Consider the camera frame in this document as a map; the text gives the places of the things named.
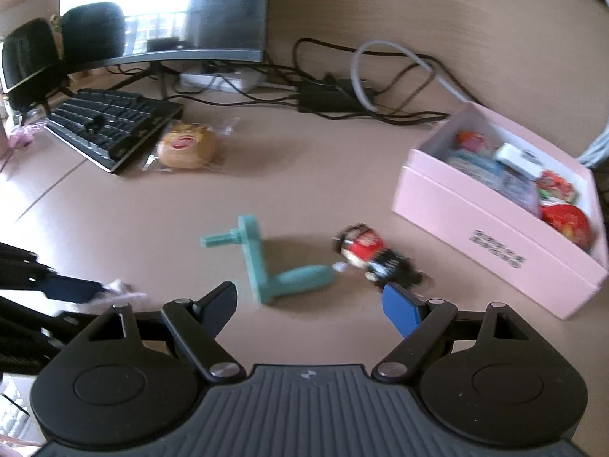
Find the packaged yellow bun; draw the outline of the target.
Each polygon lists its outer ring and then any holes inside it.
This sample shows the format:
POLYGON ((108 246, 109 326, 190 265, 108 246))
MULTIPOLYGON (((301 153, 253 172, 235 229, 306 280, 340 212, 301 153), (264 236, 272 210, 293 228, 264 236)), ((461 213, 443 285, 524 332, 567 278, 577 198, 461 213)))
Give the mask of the packaged yellow bun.
POLYGON ((142 164, 142 171, 220 171, 238 119, 220 124, 170 121, 142 164))

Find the computer monitor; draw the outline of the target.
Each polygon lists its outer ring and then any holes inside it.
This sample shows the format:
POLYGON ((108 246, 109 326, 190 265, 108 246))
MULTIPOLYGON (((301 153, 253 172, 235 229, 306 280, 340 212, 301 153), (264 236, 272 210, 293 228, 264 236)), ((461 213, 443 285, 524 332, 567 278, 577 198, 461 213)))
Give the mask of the computer monitor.
POLYGON ((138 62, 260 63, 268 0, 60 0, 69 72, 138 62))

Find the black speaker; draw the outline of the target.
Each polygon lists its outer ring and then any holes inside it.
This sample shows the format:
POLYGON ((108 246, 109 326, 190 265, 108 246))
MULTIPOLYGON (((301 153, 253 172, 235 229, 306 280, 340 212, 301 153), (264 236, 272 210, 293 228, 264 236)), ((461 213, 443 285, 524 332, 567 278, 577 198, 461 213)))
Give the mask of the black speaker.
POLYGON ((25 113, 45 105, 48 97, 68 85, 51 26, 45 19, 30 20, 2 43, 2 78, 10 107, 25 113))

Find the black power adapter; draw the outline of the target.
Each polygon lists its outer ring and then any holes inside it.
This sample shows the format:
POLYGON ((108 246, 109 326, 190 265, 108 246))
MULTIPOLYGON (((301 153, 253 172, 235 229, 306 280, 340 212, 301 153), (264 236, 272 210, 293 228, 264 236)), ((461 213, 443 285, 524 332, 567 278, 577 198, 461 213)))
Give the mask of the black power adapter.
POLYGON ((303 80, 296 87, 297 109, 300 112, 352 113, 363 112, 350 80, 340 78, 329 83, 303 80))

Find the white power strip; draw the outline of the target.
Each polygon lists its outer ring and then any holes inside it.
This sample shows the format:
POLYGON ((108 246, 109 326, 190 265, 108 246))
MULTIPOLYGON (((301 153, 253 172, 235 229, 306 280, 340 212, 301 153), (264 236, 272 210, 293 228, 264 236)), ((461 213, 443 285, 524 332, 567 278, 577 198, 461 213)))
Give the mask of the white power strip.
POLYGON ((252 69, 235 72, 202 73, 195 69, 180 74, 182 86, 210 91, 250 93, 266 81, 266 75, 252 69))

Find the black keyboard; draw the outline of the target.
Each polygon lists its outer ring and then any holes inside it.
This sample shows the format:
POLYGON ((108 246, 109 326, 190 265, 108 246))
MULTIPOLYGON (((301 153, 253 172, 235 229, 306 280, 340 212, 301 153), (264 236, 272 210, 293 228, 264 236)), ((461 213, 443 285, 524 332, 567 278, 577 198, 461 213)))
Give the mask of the black keyboard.
POLYGON ((51 110, 46 128, 104 171, 116 173, 182 114, 181 104, 171 101, 81 89, 51 110))

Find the teal hand crank tool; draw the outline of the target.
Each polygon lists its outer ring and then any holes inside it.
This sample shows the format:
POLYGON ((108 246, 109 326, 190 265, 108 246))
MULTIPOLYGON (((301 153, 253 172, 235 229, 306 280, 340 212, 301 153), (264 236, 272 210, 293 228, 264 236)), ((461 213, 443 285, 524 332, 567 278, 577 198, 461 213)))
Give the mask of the teal hand crank tool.
POLYGON ((203 236, 200 242, 207 249, 230 244, 241 247, 251 290, 261 304, 326 288, 335 279, 333 269, 321 264, 291 268, 271 275, 258 220, 253 215, 238 216, 235 228, 203 236))

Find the red round snack tin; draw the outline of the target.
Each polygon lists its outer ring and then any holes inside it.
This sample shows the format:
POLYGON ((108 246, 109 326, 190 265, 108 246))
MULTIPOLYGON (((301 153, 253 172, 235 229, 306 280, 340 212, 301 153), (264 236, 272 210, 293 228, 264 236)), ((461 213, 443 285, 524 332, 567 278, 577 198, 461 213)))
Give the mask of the red round snack tin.
POLYGON ((577 206, 562 203, 543 206, 542 220, 583 251, 593 244, 593 229, 586 214, 577 206))

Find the pink storage box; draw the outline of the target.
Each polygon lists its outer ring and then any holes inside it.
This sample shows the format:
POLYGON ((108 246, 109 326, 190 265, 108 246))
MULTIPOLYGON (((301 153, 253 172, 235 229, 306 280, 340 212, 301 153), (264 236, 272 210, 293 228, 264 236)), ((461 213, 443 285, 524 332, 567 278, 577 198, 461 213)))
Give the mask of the pink storage box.
POLYGON ((392 209, 478 262, 560 319, 573 316, 608 276, 608 243, 591 172, 525 127, 470 102, 417 147, 400 172, 392 209), (493 159, 502 144, 543 164, 532 181, 493 159), (542 220, 568 203, 590 221, 583 251, 542 220))

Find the small cola bottle toy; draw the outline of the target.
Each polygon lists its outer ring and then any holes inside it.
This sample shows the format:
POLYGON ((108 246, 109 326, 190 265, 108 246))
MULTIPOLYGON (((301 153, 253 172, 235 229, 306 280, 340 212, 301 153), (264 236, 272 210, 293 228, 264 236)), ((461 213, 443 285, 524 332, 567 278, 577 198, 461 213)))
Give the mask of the small cola bottle toy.
POLYGON ((335 234, 332 248, 350 265, 362 270, 380 290, 388 284, 409 289, 421 286, 425 280, 425 274, 409 258, 393 250, 376 230, 364 223, 335 234))

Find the white small box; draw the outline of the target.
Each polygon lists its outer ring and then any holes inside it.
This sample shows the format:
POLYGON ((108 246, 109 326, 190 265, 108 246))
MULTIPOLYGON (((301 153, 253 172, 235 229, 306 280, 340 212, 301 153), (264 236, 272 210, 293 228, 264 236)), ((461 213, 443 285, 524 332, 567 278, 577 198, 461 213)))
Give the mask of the white small box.
POLYGON ((493 153, 493 159, 532 181, 539 179, 544 171, 543 164, 533 153, 513 144, 502 144, 493 153))

